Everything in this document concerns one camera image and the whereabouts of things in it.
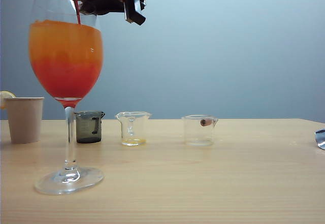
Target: light blue wall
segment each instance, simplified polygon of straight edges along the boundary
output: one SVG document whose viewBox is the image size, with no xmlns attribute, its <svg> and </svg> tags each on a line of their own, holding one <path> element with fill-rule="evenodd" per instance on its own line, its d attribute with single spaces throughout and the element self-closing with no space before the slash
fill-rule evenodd
<svg viewBox="0 0 325 224">
<path fill-rule="evenodd" d="M 44 118 L 63 118 L 29 65 L 32 2 L 1 0 L 1 89 L 44 95 Z M 147 0 L 144 14 L 100 17 L 104 66 L 77 110 L 325 122 L 325 0 Z"/>
</svg>

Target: wine glass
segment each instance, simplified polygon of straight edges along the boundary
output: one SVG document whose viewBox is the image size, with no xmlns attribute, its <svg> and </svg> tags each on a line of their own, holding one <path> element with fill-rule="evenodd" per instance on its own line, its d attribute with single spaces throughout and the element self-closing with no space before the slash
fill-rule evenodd
<svg viewBox="0 0 325 224">
<path fill-rule="evenodd" d="M 102 37 L 91 4 L 83 0 L 34 0 L 29 59 L 39 82 L 63 105 L 69 134 L 64 167 L 37 181 L 36 190 L 60 195 L 99 183 L 103 173 L 79 167 L 74 150 L 74 108 L 96 83 L 103 64 Z"/>
</svg>

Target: measuring cup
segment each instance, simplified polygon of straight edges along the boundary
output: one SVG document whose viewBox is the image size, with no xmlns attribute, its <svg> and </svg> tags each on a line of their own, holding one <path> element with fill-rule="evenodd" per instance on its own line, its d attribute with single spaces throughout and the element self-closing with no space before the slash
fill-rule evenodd
<svg viewBox="0 0 325 224">
<path fill-rule="evenodd" d="M 213 143 L 213 129 L 218 119 L 210 115 L 189 115 L 182 117 L 186 144 L 207 146 Z"/>
<path fill-rule="evenodd" d="M 96 143 L 102 140 L 102 111 L 76 112 L 76 138 L 78 143 Z"/>
<path fill-rule="evenodd" d="M 145 111 L 125 111 L 115 116 L 121 122 L 123 145 L 137 146 L 146 142 L 145 122 L 150 116 Z"/>
</svg>

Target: glass stem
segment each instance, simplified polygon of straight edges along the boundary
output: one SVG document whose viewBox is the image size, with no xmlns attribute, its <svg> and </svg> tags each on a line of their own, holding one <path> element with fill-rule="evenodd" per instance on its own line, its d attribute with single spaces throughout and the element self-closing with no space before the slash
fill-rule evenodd
<svg viewBox="0 0 325 224">
<path fill-rule="evenodd" d="M 65 107 L 66 112 L 66 122 L 68 124 L 68 141 L 66 145 L 66 160 L 64 169 L 65 170 L 75 170 L 77 168 L 76 158 L 75 158 L 75 145 L 76 145 L 76 138 L 75 138 L 75 127 L 74 127 L 74 112 L 75 109 L 73 107 Z"/>
</svg>

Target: wooden table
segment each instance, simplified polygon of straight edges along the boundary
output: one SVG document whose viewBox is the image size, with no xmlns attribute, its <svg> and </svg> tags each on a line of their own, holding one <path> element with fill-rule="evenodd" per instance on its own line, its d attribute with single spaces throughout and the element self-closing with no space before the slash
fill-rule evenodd
<svg viewBox="0 0 325 224">
<path fill-rule="evenodd" d="M 103 120 L 102 142 L 78 144 L 81 166 L 105 179 L 48 196 L 34 182 L 64 161 L 66 124 L 43 120 L 40 142 L 13 145 L 2 123 L 1 223 L 325 223 L 325 151 L 302 119 L 220 119 L 215 143 L 183 143 L 181 120 L 149 120 L 148 142 L 119 143 Z"/>
</svg>

